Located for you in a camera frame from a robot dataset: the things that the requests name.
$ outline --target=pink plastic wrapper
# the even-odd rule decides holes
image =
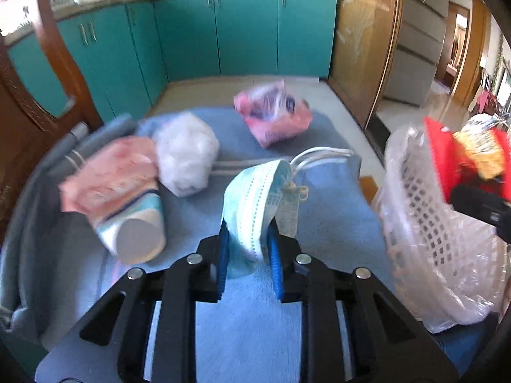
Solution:
[[[309,104],[287,93],[284,81],[239,93],[234,107],[263,148],[301,134],[312,121]]]
[[[94,225],[141,192],[156,188],[156,163],[150,138],[119,138],[59,185],[61,209],[83,213]]]

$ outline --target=floor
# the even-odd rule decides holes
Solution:
[[[361,176],[372,176],[381,186],[385,170],[364,133],[344,104],[330,87],[318,79],[276,78],[275,76],[244,76],[242,78],[205,78],[170,83],[151,109],[150,115],[183,111],[197,106],[225,106],[233,103],[233,96],[276,80],[286,81],[294,96],[305,99],[314,111],[328,116],[335,129],[362,158]]]
[[[383,100],[376,114],[390,132],[394,132],[402,125],[420,125],[426,116],[442,122],[453,131],[459,131],[469,117],[467,109],[449,96],[449,88],[436,80],[431,84],[421,108]]]

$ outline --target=silver bolt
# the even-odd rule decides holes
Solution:
[[[308,265],[309,263],[312,262],[312,258],[310,257],[310,255],[307,255],[306,253],[300,253],[300,255],[296,257],[296,262],[299,263],[300,265]]]
[[[139,267],[134,267],[128,271],[128,279],[138,279],[142,275],[144,275],[144,271],[142,271]]]
[[[355,275],[357,275],[359,279],[368,279],[371,278],[371,271],[366,267],[359,267],[355,271]]]
[[[198,265],[202,262],[202,255],[198,253],[191,253],[187,256],[187,262],[190,263],[190,265]]]
[[[497,223],[497,222],[500,220],[500,215],[499,215],[499,213],[495,213],[494,211],[493,211],[493,212],[491,212],[491,214],[490,214],[490,219],[492,220],[492,222]]]

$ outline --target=blue surgical mask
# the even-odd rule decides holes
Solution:
[[[306,186],[296,186],[295,175],[325,162],[345,162],[353,151],[311,148],[291,162],[274,160],[241,171],[224,194],[223,219],[229,231],[228,277],[251,274],[267,263],[266,235],[275,218],[280,234],[296,237],[298,207],[308,197]]]

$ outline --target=white plastic basket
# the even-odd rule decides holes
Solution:
[[[432,333],[498,311],[507,245],[492,226],[444,203],[424,130],[395,131],[385,167],[373,207],[383,222],[398,298]]]

